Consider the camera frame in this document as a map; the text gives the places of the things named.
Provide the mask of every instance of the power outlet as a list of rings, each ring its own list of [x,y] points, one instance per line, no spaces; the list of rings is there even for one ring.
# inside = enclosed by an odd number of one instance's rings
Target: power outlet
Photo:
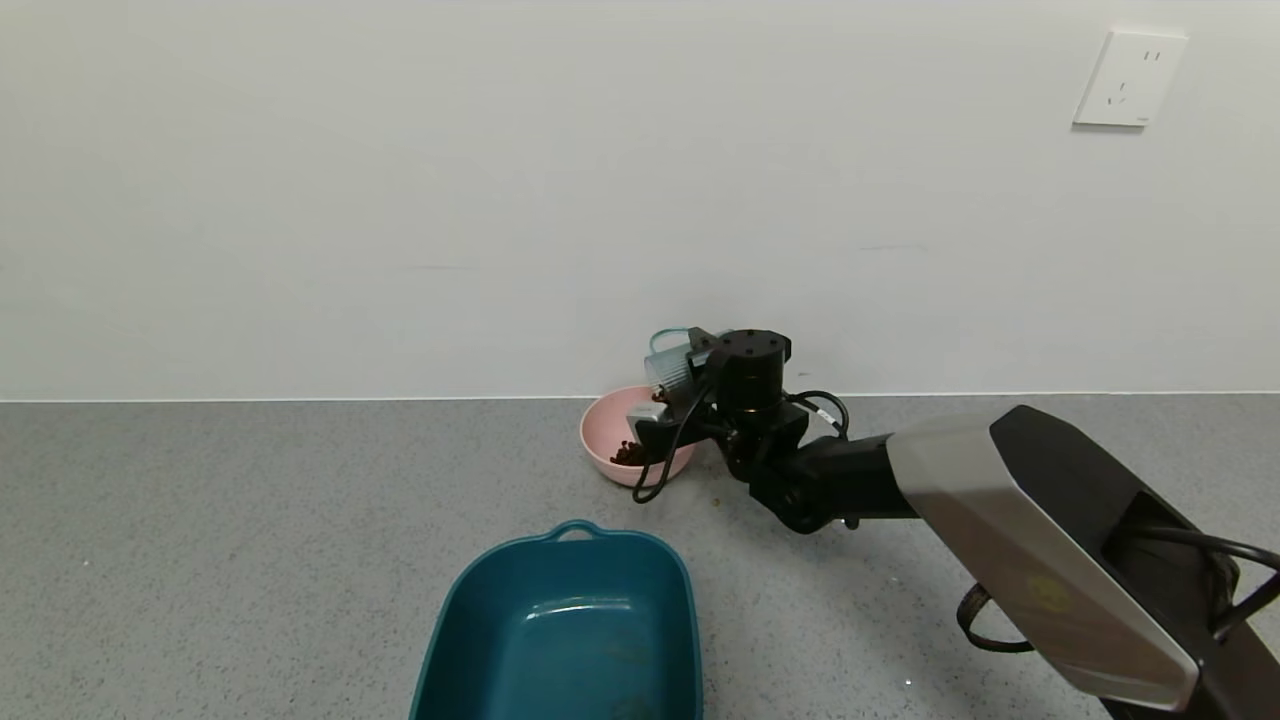
[[[1174,82],[1187,38],[1112,32],[1102,46],[1075,122],[1143,127],[1156,118]]]

